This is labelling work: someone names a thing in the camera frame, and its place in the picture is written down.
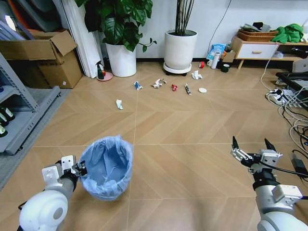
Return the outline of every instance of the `wooden floor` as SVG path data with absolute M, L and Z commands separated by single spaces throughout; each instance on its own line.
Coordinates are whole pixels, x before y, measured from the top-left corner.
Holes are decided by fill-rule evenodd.
M 264 148 L 268 138 L 284 154 L 278 166 L 287 169 L 292 169 L 289 153 L 296 147 L 288 124 L 264 98 L 263 69 L 222 73 L 204 68 L 199 69 L 201 80 L 191 74 L 165 76 L 159 63 L 139 63 L 137 69 L 132 77 L 109 82 L 80 80 L 0 192 L 0 230 L 17 229 L 17 206 L 44 188 L 43 167 L 64 155 L 79 158 L 96 139 L 117 134 L 134 144 L 129 188 L 118 200 L 102 202 L 78 183 L 62 230 L 256 230 L 260 216 L 252 176 L 230 155 L 231 138 L 235 135 L 247 152 Z M 267 71 L 266 84 L 273 86 L 278 71 Z M 158 78 L 167 84 L 154 89 Z M 140 91 L 133 86 L 136 80 L 143 85 Z M 176 92 L 171 84 L 178 86 Z M 199 93 L 199 87 L 208 92 Z M 122 100 L 122 111 L 116 99 Z M 308 183 L 277 175 L 280 183 L 297 185 L 308 195 Z M 307 223 L 308 202 L 300 202 L 295 213 Z

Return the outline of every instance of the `green cup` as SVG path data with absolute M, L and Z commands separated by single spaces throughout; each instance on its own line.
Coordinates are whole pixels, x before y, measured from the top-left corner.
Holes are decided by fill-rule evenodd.
M 229 71 L 229 68 L 230 68 L 229 64 L 224 64 L 220 70 L 224 73 L 227 73 Z

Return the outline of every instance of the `black bottle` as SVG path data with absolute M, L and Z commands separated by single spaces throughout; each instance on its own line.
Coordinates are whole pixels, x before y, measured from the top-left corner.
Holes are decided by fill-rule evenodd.
M 0 137 L 6 136 L 8 131 L 0 125 Z
M 0 124 L 3 127 L 5 127 L 9 124 L 9 120 L 2 113 L 0 113 Z
M 0 113 L 4 115 L 9 121 L 15 119 L 15 115 L 7 107 L 0 106 Z

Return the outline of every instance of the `green cloth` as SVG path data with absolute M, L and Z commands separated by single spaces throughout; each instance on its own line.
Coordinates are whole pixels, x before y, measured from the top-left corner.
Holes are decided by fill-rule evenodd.
M 273 42 L 299 42 L 303 37 L 303 27 L 298 24 L 290 24 L 286 27 L 278 27 L 278 34 L 271 41 Z

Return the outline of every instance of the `trash can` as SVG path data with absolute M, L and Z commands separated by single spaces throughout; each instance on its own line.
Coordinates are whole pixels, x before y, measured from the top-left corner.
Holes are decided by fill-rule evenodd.
M 120 136 L 95 141 L 81 155 L 88 174 L 80 177 L 82 186 L 93 197 L 112 201 L 123 193 L 132 174 L 132 145 Z

